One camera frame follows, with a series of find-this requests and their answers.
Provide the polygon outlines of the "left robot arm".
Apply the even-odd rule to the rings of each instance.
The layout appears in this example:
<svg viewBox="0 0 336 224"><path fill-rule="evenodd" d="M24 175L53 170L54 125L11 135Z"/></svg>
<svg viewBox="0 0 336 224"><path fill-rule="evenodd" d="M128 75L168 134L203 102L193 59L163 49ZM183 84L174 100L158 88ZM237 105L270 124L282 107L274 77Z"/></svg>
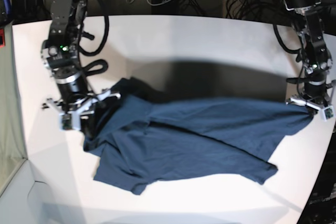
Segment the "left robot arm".
<svg viewBox="0 0 336 224"><path fill-rule="evenodd" d="M321 0L282 1L287 11L297 15L292 21L292 27L301 44L299 49L285 50L295 54L296 61L302 63L299 75L286 80L297 88L297 94L291 96L287 103L303 105L313 114L320 113L323 120L327 121L335 117L332 105L335 81L327 82L333 60L324 41L322 20L317 10Z"/></svg>

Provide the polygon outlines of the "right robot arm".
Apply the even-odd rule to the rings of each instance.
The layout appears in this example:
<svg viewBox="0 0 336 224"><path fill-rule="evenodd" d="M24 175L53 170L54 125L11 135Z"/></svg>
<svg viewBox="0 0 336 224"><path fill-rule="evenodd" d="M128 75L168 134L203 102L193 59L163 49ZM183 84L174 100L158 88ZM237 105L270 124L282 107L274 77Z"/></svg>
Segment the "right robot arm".
<svg viewBox="0 0 336 224"><path fill-rule="evenodd" d="M103 1L97 2L105 12ZM41 47L41 60L56 83L60 99L48 98L42 107L56 110L61 130L80 131L87 137L94 137L96 111L106 106L106 99L119 98L120 94L110 89L95 93L87 79L108 70L105 60L99 59L86 66L81 64L80 55L94 57L101 53L109 34L109 17L104 13L104 33L99 47L93 52L82 49L82 38L95 38L83 30L87 3L88 0L54 0L51 5L52 22L48 38Z"/></svg>

